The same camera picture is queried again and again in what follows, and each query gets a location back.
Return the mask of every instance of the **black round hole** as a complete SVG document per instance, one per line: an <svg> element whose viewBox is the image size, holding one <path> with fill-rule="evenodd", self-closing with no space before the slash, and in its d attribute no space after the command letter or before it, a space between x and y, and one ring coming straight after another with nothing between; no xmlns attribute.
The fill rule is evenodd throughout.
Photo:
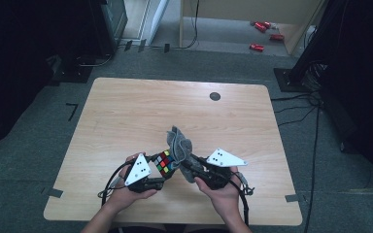
<svg viewBox="0 0 373 233"><path fill-rule="evenodd" d="M220 95L217 92L212 92L210 94L210 98L214 101L219 101L220 100Z"/></svg>

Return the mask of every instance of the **light wood surface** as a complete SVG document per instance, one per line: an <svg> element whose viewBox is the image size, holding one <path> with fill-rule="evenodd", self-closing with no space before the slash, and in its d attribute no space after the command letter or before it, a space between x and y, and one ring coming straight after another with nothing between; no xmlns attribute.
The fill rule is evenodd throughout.
<svg viewBox="0 0 373 233"><path fill-rule="evenodd" d="M197 0L183 0L181 4L180 46L183 43L183 17L195 17ZM300 39L316 19L326 0L201 0L198 17L269 21L283 25L280 33L292 54Z"/></svg>
<svg viewBox="0 0 373 233"><path fill-rule="evenodd" d="M219 101L210 99L212 92ZM112 78L93 84L54 184L64 193L49 198L45 218L90 220L100 208L97 193L124 158L168 149L166 132L173 125L191 139L198 156L222 148L249 162L239 169L255 187L247 196L250 224L301 223L298 203L285 198L295 191L265 86ZM209 198L180 171L116 221L223 224Z"/></svg>

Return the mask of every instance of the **rubik's cube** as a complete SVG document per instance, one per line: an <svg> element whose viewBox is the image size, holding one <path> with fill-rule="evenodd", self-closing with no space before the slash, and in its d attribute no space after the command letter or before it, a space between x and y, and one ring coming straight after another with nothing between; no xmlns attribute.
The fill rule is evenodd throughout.
<svg viewBox="0 0 373 233"><path fill-rule="evenodd" d="M174 170L172 169L172 162L174 158L169 154L168 150L161 152L156 160L153 161L161 176L165 179L172 177Z"/></svg>

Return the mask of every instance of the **black stand base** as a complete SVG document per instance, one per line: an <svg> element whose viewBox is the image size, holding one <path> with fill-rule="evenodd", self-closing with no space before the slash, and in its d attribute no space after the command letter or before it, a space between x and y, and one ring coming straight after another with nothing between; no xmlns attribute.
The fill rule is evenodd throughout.
<svg viewBox="0 0 373 233"><path fill-rule="evenodd" d="M66 65L62 62L53 75L50 85L59 85L59 83L87 83L92 68L91 66Z"/></svg>
<svg viewBox="0 0 373 233"><path fill-rule="evenodd" d="M305 87L302 83L294 83L289 81L289 73L291 69L278 69L274 68L275 78L282 92L311 92L310 89Z"/></svg>

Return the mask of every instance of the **gray cloth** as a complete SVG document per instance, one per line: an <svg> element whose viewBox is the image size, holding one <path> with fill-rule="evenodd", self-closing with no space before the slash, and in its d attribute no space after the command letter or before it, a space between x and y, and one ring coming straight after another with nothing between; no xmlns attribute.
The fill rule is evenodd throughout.
<svg viewBox="0 0 373 233"><path fill-rule="evenodd" d="M187 160L192 164L192 168L204 171L202 165L190 156L192 153L192 142L190 139L186 139L176 126L172 126L172 131L168 131L166 142L169 146L170 154L174 158L173 168L179 168L189 183L195 183L191 171L181 164L181 162Z"/></svg>

